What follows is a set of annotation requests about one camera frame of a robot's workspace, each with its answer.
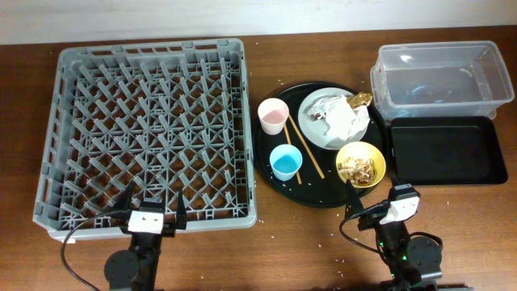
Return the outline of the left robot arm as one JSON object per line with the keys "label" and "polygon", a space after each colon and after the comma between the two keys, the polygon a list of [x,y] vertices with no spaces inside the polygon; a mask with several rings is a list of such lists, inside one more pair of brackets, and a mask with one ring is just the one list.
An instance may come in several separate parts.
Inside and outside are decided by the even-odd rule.
{"label": "left robot arm", "polygon": [[112,216],[122,221],[120,229],[131,236],[131,241],[128,249],[115,252],[105,263],[104,276],[110,290],[153,290],[162,240],[187,228],[182,192],[178,194],[175,221],[166,222],[166,202],[161,198],[145,198],[136,209],[131,206],[135,186],[130,182],[113,206],[117,213]]}

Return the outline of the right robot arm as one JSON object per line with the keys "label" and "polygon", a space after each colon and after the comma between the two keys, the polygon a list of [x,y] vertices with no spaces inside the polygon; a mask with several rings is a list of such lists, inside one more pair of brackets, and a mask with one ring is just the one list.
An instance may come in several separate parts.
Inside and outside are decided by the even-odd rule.
{"label": "right robot arm", "polygon": [[[400,183],[392,175],[393,186],[387,199],[365,208],[350,180],[346,182],[348,202],[345,217],[339,225],[340,234],[350,243],[380,256],[389,268],[391,279],[380,282],[382,290],[468,290],[464,285],[438,285],[443,240],[426,232],[410,233],[406,221],[418,209],[421,194],[409,183]],[[347,235],[344,226],[358,221],[358,230],[374,230],[375,246],[369,247]]]}

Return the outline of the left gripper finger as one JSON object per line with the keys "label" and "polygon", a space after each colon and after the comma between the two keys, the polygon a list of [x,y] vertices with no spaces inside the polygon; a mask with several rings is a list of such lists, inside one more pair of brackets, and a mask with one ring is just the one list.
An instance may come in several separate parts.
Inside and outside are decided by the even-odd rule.
{"label": "left gripper finger", "polygon": [[136,183],[131,181],[128,186],[118,195],[118,198],[113,205],[113,210],[130,210],[132,203],[132,194]]}
{"label": "left gripper finger", "polygon": [[179,190],[177,198],[177,211],[175,225],[177,230],[185,230],[187,228],[187,210],[183,200],[183,190]]}

